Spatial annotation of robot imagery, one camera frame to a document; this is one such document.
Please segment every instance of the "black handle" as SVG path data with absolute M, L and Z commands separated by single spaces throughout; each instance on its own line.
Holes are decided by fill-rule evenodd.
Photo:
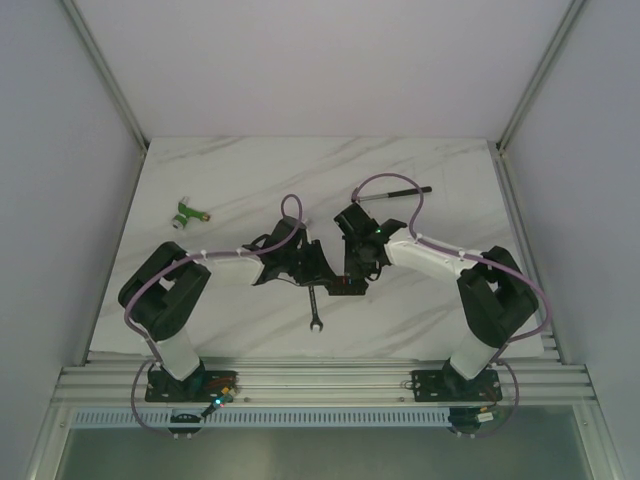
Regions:
M 433 188 L 420 187 L 420 191 L 424 193 L 431 193 L 433 192 Z M 415 188 L 410 188 L 408 190 L 399 190 L 397 192 L 389 192 L 387 195 L 389 196 L 389 198 L 394 198 L 394 197 L 406 197 L 407 195 L 417 195 L 417 194 L 418 194 L 418 191 Z

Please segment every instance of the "white wall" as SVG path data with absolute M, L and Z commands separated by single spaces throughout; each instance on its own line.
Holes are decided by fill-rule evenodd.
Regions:
M 81 357 L 138 164 L 58 3 L 0 2 L 0 478 Z
M 533 250 L 640 478 L 640 2 L 594 0 L 510 149 Z
M 497 140 L 568 0 L 78 0 L 147 137 Z

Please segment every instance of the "black mounting plate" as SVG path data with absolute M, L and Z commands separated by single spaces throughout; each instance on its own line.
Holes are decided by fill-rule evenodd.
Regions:
M 173 434 L 196 434 L 198 433 L 201 428 L 200 428 L 200 422 L 202 421 L 202 417 L 199 417 L 198 415 L 193 415 L 190 413 L 181 413 L 179 415 L 171 415 L 171 423 L 184 423 L 184 424 L 191 424 L 191 425 L 198 425 L 195 427 L 173 427 L 173 428 L 169 428 L 169 431 Z
M 154 370 L 147 375 L 147 392 L 144 399 L 148 403 L 211 403 L 222 396 L 222 389 L 225 386 L 236 384 L 237 374 L 233 370 L 206 370 L 202 373 L 199 388 L 186 398 L 184 391 L 176 388 L 175 380 L 169 379 L 162 370 Z M 212 381 L 226 377 L 231 377 L 233 380 L 207 388 Z
M 452 392 L 444 382 L 442 370 L 414 370 L 411 390 L 417 403 L 496 403 L 502 400 L 498 372 L 485 369 L 463 389 Z

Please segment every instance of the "glass panel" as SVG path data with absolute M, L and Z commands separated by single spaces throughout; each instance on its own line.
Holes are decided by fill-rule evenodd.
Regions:
M 489 439 L 435 428 L 227 428 L 172 441 L 72 430 L 58 480 L 590 479 L 571 408 L 521 408 Z

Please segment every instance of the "cable connector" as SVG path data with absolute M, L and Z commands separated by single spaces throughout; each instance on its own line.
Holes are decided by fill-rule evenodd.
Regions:
M 491 412 L 479 413 L 478 415 L 476 415 L 476 420 L 478 421 L 478 423 L 490 422 L 493 420 L 493 413 Z

